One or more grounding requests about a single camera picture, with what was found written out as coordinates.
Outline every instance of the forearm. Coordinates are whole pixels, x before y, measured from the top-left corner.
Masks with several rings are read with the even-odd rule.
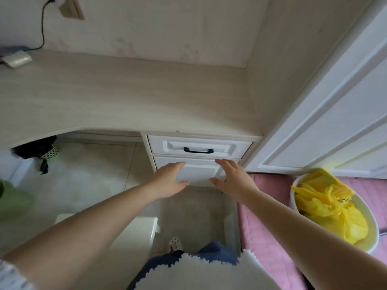
[[[38,289],[66,289],[152,201],[137,186],[52,226],[3,259]]]
[[[316,289],[384,289],[387,266],[258,190],[245,204]]]

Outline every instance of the person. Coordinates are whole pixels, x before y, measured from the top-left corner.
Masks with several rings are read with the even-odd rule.
[[[385,264],[261,192],[234,161],[216,163],[224,169],[226,181],[211,178],[212,184],[262,221],[316,289],[387,287]],[[183,165],[168,164],[147,183],[85,209],[5,254],[0,264],[0,289],[70,288],[146,205],[188,185],[186,181],[176,183]],[[242,253],[235,261],[214,244],[198,256],[183,254],[178,242],[170,245],[172,262],[146,265],[135,285],[129,287],[279,289],[251,253]],[[210,260],[201,259],[201,254],[211,255]],[[218,262],[217,258],[227,260]],[[168,266],[158,266],[159,262]]]

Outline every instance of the drawer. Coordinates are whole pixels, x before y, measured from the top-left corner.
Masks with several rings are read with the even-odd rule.
[[[153,154],[240,159],[251,141],[148,135]]]
[[[155,156],[154,162],[157,169],[168,163],[185,162],[185,166],[177,174],[176,182],[188,181],[191,186],[213,187],[209,179],[222,177],[224,174],[222,167],[216,164],[215,160]]]

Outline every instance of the black plastic bag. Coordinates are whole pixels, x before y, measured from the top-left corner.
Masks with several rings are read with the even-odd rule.
[[[22,158],[41,158],[49,151],[53,149],[52,144],[56,140],[56,136],[50,136],[46,138],[42,138],[39,140],[35,140],[29,143],[25,143],[23,145],[17,146],[12,149],[12,152]],[[47,160],[43,159],[43,162],[40,166],[40,171],[42,174],[48,173],[48,164]]]

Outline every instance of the cable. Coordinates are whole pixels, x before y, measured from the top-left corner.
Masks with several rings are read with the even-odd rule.
[[[55,0],[47,0],[47,2],[43,5],[43,8],[42,8],[42,20],[41,20],[41,30],[42,30],[42,38],[43,38],[43,43],[40,47],[38,48],[33,48],[33,49],[27,49],[27,50],[24,50],[24,51],[34,51],[34,50],[39,50],[41,48],[43,48],[43,46],[45,45],[46,41],[45,41],[45,32],[43,30],[43,20],[44,20],[44,16],[45,16],[45,9],[46,9],[46,6],[50,3],[54,3]]]

